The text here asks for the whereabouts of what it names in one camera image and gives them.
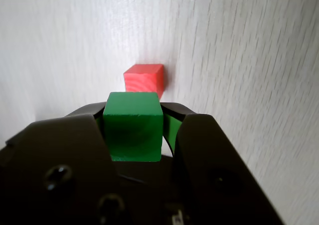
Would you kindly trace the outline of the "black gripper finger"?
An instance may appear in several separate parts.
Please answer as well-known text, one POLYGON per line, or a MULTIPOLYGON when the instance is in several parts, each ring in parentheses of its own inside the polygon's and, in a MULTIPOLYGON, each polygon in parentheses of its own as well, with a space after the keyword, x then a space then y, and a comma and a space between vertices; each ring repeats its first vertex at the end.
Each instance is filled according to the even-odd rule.
POLYGON ((280 225, 282 220, 248 167, 209 114, 179 103, 162 103, 180 122, 174 172, 195 225, 280 225))
POLYGON ((0 152, 3 225, 136 225, 99 122, 105 104, 33 122, 0 152))

